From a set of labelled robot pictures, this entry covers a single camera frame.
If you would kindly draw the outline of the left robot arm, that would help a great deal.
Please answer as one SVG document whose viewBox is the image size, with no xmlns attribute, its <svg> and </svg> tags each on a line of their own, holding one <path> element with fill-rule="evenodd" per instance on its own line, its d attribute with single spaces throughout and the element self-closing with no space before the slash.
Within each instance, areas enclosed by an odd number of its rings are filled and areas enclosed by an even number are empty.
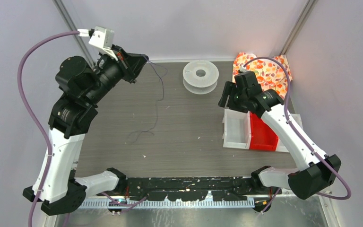
<svg viewBox="0 0 363 227">
<path fill-rule="evenodd" d="M 91 68 L 81 56 L 65 59 L 55 79 L 62 96 L 53 105 L 48 120 L 48 140 L 52 151 L 48 172 L 40 173 L 43 186 L 35 183 L 23 190 L 29 201 L 37 199 L 49 215 L 74 212 L 83 201 L 102 192 L 120 196 L 126 191 L 127 177 L 115 168 L 88 177 L 75 177 L 83 140 L 97 116 L 98 102 L 121 80 L 135 83 L 148 61 L 144 54 L 120 52 L 119 60 L 103 54 L 103 65 Z"/>
</svg>

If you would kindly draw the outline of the white plastic spool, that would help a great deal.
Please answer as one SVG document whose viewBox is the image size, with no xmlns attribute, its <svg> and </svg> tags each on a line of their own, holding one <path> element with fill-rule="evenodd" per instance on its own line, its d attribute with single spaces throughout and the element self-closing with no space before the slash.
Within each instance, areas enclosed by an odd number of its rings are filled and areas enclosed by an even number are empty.
<svg viewBox="0 0 363 227">
<path fill-rule="evenodd" d="M 212 92 L 218 83 L 219 70 L 206 60 L 187 63 L 182 71 L 183 85 L 193 94 L 204 95 Z"/>
</svg>

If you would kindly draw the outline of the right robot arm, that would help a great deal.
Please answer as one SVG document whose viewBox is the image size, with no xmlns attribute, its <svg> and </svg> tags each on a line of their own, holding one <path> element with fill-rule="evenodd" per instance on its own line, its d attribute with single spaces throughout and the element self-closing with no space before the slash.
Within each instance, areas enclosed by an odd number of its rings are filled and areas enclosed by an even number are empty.
<svg viewBox="0 0 363 227">
<path fill-rule="evenodd" d="M 305 200 L 331 186 L 341 160 L 317 146 L 285 109 L 281 96 L 273 89 L 263 91 L 252 71 L 238 74 L 225 83 L 219 107 L 259 117 L 281 140 L 292 156 L 295 169 L 264 166 L 251 173 L 251 189 L 263 194 L 270 187 L 291 190 Z"/>
</svg>

